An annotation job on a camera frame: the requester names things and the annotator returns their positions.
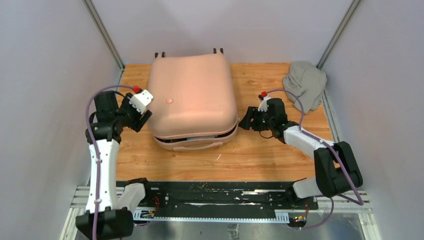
scratched black surface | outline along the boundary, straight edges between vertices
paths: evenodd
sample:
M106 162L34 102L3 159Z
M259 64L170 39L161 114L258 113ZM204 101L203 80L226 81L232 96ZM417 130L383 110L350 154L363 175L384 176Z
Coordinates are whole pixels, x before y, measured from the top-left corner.
M124 187L125 181L118 181L117 187ZM224 182L224 181L152 181L152 198L160 199L156 217L182 218L275 218L274 210L293 209L283 192L291 182ZM270 190L268 193L243 194L255 190ZM308 199L311 210L318 204ZM154 201L148 204L154 207Z

white wall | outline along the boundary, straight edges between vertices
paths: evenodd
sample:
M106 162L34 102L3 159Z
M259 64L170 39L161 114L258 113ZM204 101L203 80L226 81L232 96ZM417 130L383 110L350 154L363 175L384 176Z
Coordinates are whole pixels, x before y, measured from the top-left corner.
M352 0L93 0L125 63L212 53L317 64Z
M54 240L89 176L86 102L119 70L82 1L0 9L0 238Z
M324 70L384 240L422 239L424 1L366 0Z

pink suitcase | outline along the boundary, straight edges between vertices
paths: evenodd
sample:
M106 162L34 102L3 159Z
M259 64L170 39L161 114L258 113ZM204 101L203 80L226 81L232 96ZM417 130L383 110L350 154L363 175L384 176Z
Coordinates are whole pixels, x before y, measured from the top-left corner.
M239 120L233 81L221 52L157 57L151 66L148 90L154 96L148 126L163 148L209 149L236 135Z

gray cloth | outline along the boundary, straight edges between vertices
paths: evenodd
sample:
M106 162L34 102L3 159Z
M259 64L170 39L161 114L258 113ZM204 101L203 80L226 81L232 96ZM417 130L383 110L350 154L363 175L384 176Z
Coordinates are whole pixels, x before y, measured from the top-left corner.
M294 61L290 65L287 76L282 79L284 89L294 93L300 99L305 114L318 108L326 83L326 73L307 61ZM286 95L293 102L293 106L300 111L301 106L296 98L289 93Z

wooden tabletop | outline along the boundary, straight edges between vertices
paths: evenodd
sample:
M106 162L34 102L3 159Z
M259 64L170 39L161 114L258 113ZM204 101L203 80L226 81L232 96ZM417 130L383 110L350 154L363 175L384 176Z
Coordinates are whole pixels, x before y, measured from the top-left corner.
M147 87L150 64L128 64L124 85ZM232 63L231 75L238 116L249 106L258 106L263 91L282 88L289 63ZM299 122L295 109L283 92L270 94L282 98L288 119ZM321 106L304 118L303 127L331 140L332 135ZM262 132L267 137L269 132ZM265 139L258 132L239 128L235 138L212 149L177 152L160 147L145 126L140 132L125 129L118 153L116 178L146 177L150 181L295 181L315 175L314 162L300 150L275 138Z

